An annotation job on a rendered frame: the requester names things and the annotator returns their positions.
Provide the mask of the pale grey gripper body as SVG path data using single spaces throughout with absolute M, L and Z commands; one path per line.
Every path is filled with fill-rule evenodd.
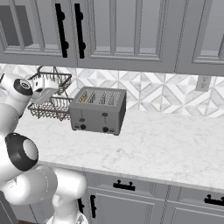
M 50 97 L 52 97 L 58 89 L 56 88 L 44 88 L 38 89 L 37 91 L 33 92 L 31 97 L 31 102 L 37 105 L 41 105 L 42 103 L 46 102 Z

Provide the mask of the grey four-slot toaster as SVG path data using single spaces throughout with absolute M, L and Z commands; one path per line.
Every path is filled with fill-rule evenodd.
M 69 105 L 70 121 L 73 130 L 108 133 L 118 136 L 126 113 L 127 91 L 117 88 L 83 87 Z

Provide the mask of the grey base cupboard door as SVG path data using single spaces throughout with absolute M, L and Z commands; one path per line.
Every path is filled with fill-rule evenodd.
M 224 224 L 224 210 L 168 201 L 163 224 Z
M 53 205 L 51 199 L 31 205 L 11 205 L 11 208 L 18 220 L 28 221 L 35 224 L 46 224 L 53 216 Z
M 160 224 L 163 199 L 127 192 L 89 187 L 87 189 L 92 224 Z M 95 195 L 96 217 L 92 218 L 90 195 Z

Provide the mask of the grey drawer front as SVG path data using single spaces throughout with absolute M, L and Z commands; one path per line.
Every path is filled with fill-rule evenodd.
M 168 200 L 187 205 L 212 207 L 224 210 L 224 206 L 216 206 L 205 203 L 204 198 L 208 194 L 210 194 L 214 200 L 220 200 L 221 197 L 224 197 L 224 193 L 221 192 L 211 192 L 200 189 L 192 189 L 188 187 L 172 185 Z
M 114 190 L 124 193 L 134 193 L 136 195 L 145 195 L 146 197 L 160 200 L 164 200 L 166 198 L 168 190 L 168 185 L 133 178 L 117 177 L 93 172 L 87 172 L 86 177 L 88 185 L 91 187 Z M 120 179 L 122 181 L 121 183 L 125 185 L 131 181 L 133 186 L 136 187 L 136 190 L 133 192 L 114 188 L 113 183 L 116 183 L 118 179 Z

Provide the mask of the grey wall cupboard door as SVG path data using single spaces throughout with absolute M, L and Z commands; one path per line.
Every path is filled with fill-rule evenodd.
M 177 74 L 224 76 L 224 0 L 186 0 Z
M 77 0 L 83 13 L 83 68 L 172 73 L 179 0 Z
M 65 13 L 62 57 L 55 4 Z M 0 63 L 75 67 L 71 0 L 0 0 Z

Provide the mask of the white wall socket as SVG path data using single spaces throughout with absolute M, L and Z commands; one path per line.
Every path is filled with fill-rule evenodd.
M 207 75 L 200 75 L 196 84 L 196 91 L 207 92 L 210 86 L 212 77 Z

